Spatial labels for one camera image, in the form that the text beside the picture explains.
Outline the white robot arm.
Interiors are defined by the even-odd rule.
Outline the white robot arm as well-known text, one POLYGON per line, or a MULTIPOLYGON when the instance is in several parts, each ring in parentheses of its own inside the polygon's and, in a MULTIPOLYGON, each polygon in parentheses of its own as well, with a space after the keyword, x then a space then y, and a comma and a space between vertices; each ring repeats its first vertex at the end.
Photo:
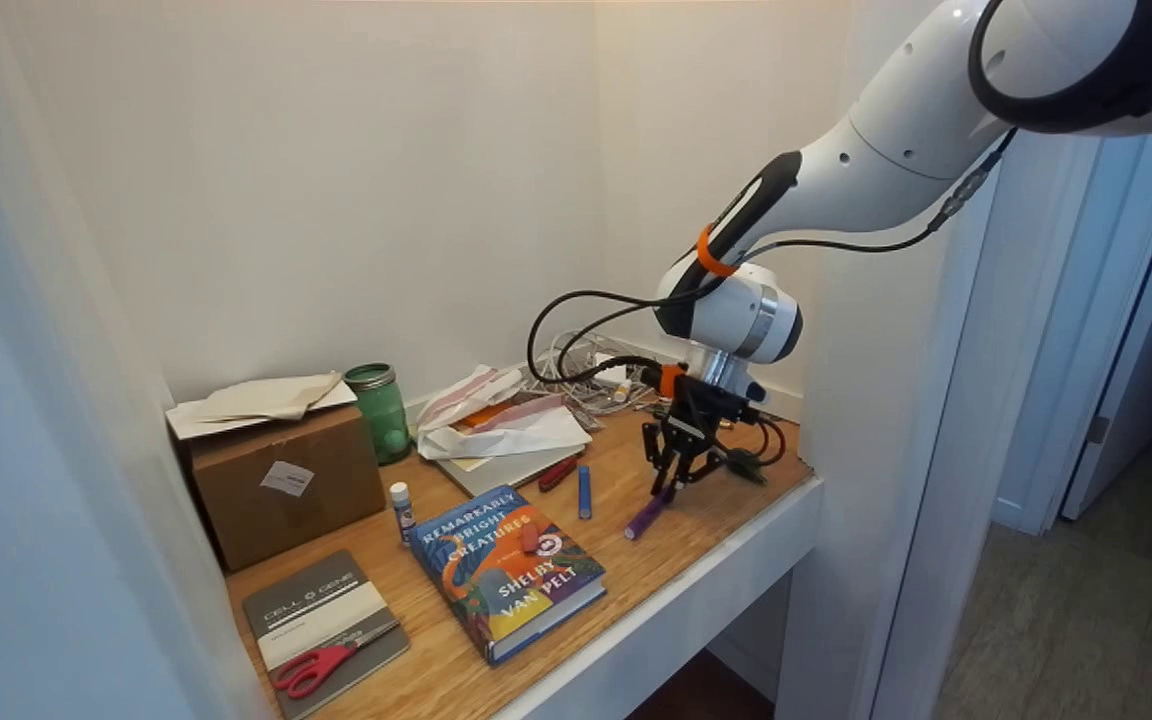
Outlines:
POLYGON ((645 427, 651 497, 729 459, 720 420, 759 423, 747 364, 799 339, 799 308, 751 263, 766 238, 874 231, 968 193, 1002 131, 1152 131, 1152 0, 938 0, 846 114, 809 148, 766 160, 697 238, 654 326, 705 360, 646 384, 666 410, 645 427))

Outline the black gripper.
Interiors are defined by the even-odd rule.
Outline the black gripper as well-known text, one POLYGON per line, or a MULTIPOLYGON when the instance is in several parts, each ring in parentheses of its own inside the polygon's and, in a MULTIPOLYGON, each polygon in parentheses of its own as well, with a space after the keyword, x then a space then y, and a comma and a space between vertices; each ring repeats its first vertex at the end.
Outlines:
POLYGON ((757 423, 759 412, 717 384, 687 376, 680 364, 645 373, 645 384, 659 396, 659 410, 641 427, 645 459, 651 464, 651 499, 672 494, 672 459, 680 456, 674 486, 698 486, 720 467, 717 427, 723 420, 757 423))

